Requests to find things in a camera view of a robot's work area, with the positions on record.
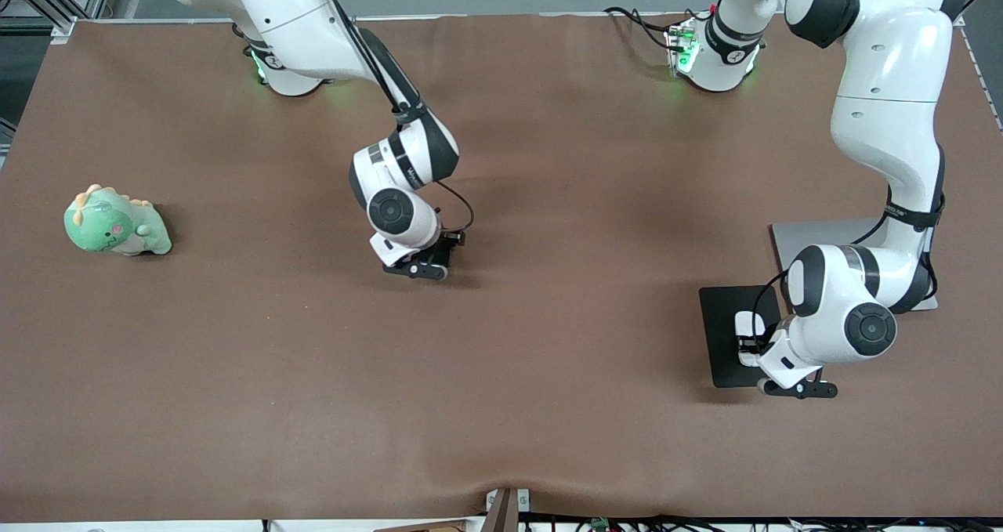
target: table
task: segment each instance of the table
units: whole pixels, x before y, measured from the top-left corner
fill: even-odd
[[[0,174],[0,520],[537,511],[999,515],[1003,139],[958,37],[937,311],[834,401],[710,381],[697,290],[776,271],[774,222],[875,216],[828,136],[843,55],[768,34],[729,93],[624,19],[368,24],[454,132],[477,211],[441,284],[389,276],[346,179],[374,85],[261,87],[229,25],[80,23]],[[75,249],[90,183],[162,258]],[[421,192],[446,224],[463,209]]]

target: metal frame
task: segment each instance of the metal frame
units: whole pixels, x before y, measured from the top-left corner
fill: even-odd
[[[14,126],[7,118],[0,116],[0,135],[13,140],[15,131],[17,131],[17,126]],[[10,152],[10,143],[0,140],[0,166],[3,165],[2,159],[7,158],[8,152]]]
[[[7,17],[2,22],[5,33],[48,32],[68,35],[75,19],[96,19],[107,0],[87,0],[81,6],[75,0],[24,0],[39,13],[39,17]]]

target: green led light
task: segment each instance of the green led light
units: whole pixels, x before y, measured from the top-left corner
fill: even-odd
[[[700,52],[700,46],[696,40],[690,42],[689,47],[686,51],[679,53],[679,71],[688,72],[693,68],[693,60],[696,59],[696,55]]]
[[[258,54],[254,51],[251,52],[251,59],[254,60],[254,65],[258,67],[258,77],[261,78],[262,82],[267,81],[265,77],[265,68],[261,67],[261,60],[258,59]]]
[[[752,68],[755,67],[755,57],[756,57],[756,54],[758,54],[758,53],[759,53],[759,49],[758,48],[756,48],[755,50],[752,51],[752,55],[749,56],[749,65],[745,67],[745,73],[751,72]]]

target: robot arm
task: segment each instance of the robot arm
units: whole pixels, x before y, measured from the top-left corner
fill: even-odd
[[[299,95],[323,80],[368,79],[390,100],[396,128],[355,154],[349,183],[376,230],[370,245],[384,270],[443,279],[462,233],[443,232],[436,211],[416,196],[448,178],[455,140],[371,31],[355,26],[337,0],[179,0],[227,13],[277,92]]]
[[[752,71],[760,39],[780,7],[780,0],[717,0],[706,16],[680,25],[674,37],[680,54],[673,70],[708,91],[734,88]]]
[[[929,295],[944,178],[933,119],[952,36],[944,1],[787,1],[792,32],[847,52],[832,138],[888,179],[889,224],[874,246],[816,245],[797,255],[783,286],[793,314],[753,362],[780,387],[830,363],[881,355],[896,338],[894,314]]]

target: plush toy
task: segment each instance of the plush toy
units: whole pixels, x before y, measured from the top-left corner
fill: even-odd
[[[66,234],[87,252],[166,254],[171,238],[163,219],[148,201],[129,200],[94,184],[76,196],[63,214]]]

